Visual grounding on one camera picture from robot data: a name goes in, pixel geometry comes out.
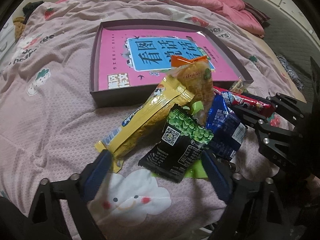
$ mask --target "red cheek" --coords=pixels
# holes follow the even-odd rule
[[[141,199],[142,204],[148,204],[150,201],[151,201],[151,198],[149,198],[149,197],[143,197]]]
[[[111,204],[108,201],[103,201],[102,206],[104,209],[109,209],[111,207]]]

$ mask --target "cloud print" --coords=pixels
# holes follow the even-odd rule
[[[135,226],[147,214],[158,215],[170,205],[168,190],[158,187],[149,170],[140,169],[126,178],[108,173],[88,209],[97,225],[115,221],[123,226]]]

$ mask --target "white drawer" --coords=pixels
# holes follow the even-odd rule
[[[10,16],[10,18],[7,20],[2,30],[0,31],[0,42],[2,41],[2,38],[4,38],[10,32],[12,27],[14,27],[14,25],[12,21],[12,16]]]
[[[14,26],[11,26],[6,31],[6,35],[0,38],[0,61],[14,43]]]

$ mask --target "drawer handle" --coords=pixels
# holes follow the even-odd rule
[[[5,46],[0,49],[0,52],[4,52],[4,50],[7,48],[7,45],[8,45],[8,42],[6,41]]]

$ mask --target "smiling mouth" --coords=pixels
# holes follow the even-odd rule
[[[116,208],[117,208],[118,210],[120,210],[120,211],[128,210],[128,209],[134,207],[135,204],[136,204],[136,201],[134,200],[134,201],[132,202],[131,206],[129,206],[129,207],[121,208],[120,205],[119,205],[119,206],[116,205]]]

